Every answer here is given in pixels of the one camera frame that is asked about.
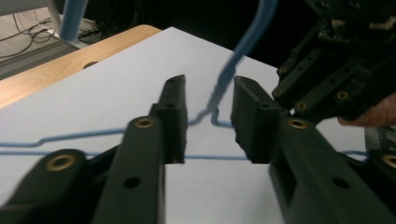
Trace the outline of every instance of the blue wire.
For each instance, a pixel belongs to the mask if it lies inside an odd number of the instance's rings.
[[[271,20],[275,15],[276,7],[277,0],[260,0],[253,22],[250,24],[244,36],[235,47],[233,56],[221,71],[215,89],[206,105],[206,109],[199,112],[195,119],[190,120],[190,125],[198,124],[206,115],[212,114],[211,123],[213,125],[226,128],[233,127],[230,121],[219,120],[219,102],[235,75],[235,67],[237,64],[240,62],[242,57],[253,50],[254,46],[268,29],[271,24]]]
[[[0,156],[46,156],[51,152],[48,151],[0,151]],[[100,152],[84,152],[89,157],[95,157]],[[220,155],[186,155],[187,160],[212,160],[212,161],[247,161],[242,156],[220,156]]]
[[[208,100],[206,109],[198,113],[196,119],[189,121],[189,125],[195,125],[202,121],[202,119],[212,114],[211,123],[215,126],[232,128],[233,125],[230,121],[219,120],[219,102],[221,101],[224,92],[227,90],[233,76],[235,74],[235,67],[244,55],[249,54],[257,42],[260,40],[262,35],[265,33],[271,20],[275,15],[277,7],[277,0],[260,0],[258,10],[256,12],[253,22],[247,29],[246,33],[235,47],[234,54],[227,62],[223,70],[219,75],[218,82],[215,89],[212,92],[211,97]],[[57,135],[45,137],[37,142],[30,143],[17,143],[17,142],[3,142],[0,143],[0,147],[40,147],[48,142],[63,141],[70,139],[78,139],[85,137],[94,137],[108,134],[124,133],[124,128],[91,131],[85,133],[70,133],[65,135]]]
[[[45,143],[48,142],[56,142],[56,141],[64,141],[78,138],[86,138],[86,137],[95,137],[95,136],[103,136],[110,134],[119,134],[125,133],[125,128],[117,128],[117,129],[106,129],[106,130],[98,130],[98,131],[90,131],[85,133],[70,133],[63,135],[56,135],[50,137],[44,137],[37,142],[2,142],[0,143],[0,147],[41,147]]]
[[[366,152],[362,152],[362,151],[358,151],[358,150],[348,150],[348,151],[340,151],[340,152],[345,155],[357,155],[357,156],[367,157]]]
[[[60,38],[68,43],[76,41],[79,23],[84,15],[88,0],[66,0]]]

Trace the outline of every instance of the wooden surface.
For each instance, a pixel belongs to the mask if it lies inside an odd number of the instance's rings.
[[[88,63],[100,62],[160,31],[152,26],[140,25],[85,49],[80,49],[16,76],[1,80],[0,108],[81,71]]]

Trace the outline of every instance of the human hand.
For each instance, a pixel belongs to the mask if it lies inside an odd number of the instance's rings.
[[[354,120],[337,118],[341,125],[360,127],[387,127],[396,125],[396,92],[384,98],[382,101]]]

